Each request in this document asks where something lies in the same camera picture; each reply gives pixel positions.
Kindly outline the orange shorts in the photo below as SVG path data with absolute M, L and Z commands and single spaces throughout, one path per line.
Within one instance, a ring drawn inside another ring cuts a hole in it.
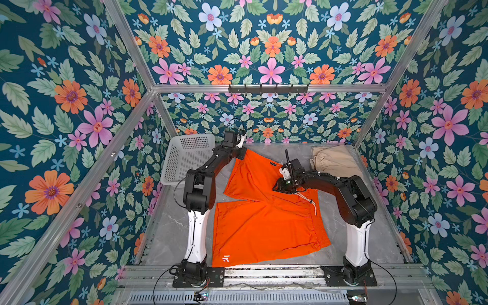
M 236 160 L 216 205 L 212 266 L 255 264 L 317 252 L 331 242 L 322 221 L 318 191 L 275 192 L 281 164 L 254 151 Z

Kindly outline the beige drawstring shorts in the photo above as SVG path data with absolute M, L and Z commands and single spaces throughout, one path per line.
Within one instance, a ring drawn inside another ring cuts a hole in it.
M 313 147 L 311 168 L 318 172 L 325 172 L 336 177 L 352 177 L 357 175 L 364 178 L 361 169 L 346 146 Z

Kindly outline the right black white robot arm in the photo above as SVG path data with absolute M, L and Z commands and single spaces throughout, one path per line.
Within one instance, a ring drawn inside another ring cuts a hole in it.
M 372 273 L 369 240 L 377 211 L 368 187 L 358 175 L 336 177 L 314 170 L 287 179 L 279 178 L 273 187 L 273 191 L 285 194 L 298 194 L 301 189 L 316 189 L 335 196 L 339 213 L 347 224 L 341 275 L 348 285 L 363 283 Z

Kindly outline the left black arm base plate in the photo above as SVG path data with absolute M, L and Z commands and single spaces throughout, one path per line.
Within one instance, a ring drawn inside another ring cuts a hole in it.
M 173 288 L 221 288 L 224 286 L 224 268 L 179 268 L 172 283 Z

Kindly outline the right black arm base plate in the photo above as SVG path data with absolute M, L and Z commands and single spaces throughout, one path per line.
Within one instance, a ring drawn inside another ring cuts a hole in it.
M 373 269 L 369 265 L 359 268 L 352 266 L 320 266 L 328 287 L 377 287 Z

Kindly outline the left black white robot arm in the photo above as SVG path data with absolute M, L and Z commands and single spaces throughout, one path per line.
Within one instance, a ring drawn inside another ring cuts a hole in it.
M 184 278 L 202 282 L 207 277 L 207 223 L 216 202 L 216 177 L 233 159 L 244 159 L 246 147 L 220 145 L 200 167 L 189 170 L 185 177 L 183 203 L 188 211 L 188 246 L 181 261 Z

